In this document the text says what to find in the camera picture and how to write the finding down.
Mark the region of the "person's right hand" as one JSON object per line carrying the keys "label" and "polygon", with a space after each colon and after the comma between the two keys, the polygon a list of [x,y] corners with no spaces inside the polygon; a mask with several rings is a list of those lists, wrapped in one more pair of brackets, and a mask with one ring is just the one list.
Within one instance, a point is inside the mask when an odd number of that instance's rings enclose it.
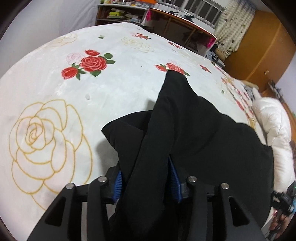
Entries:
{"label": "person's right hand", "polygon": [[287,226],[289,225],[291,221],[291,216],[286,216],[282,214],[281,216],[278,216],[278,211],[276,211],[273,215],[272,222],[270,224],[269,230],[276,230],[276,227],[280,225],[280,229],[276,232],[276,237],[279,237],[283,234]]}

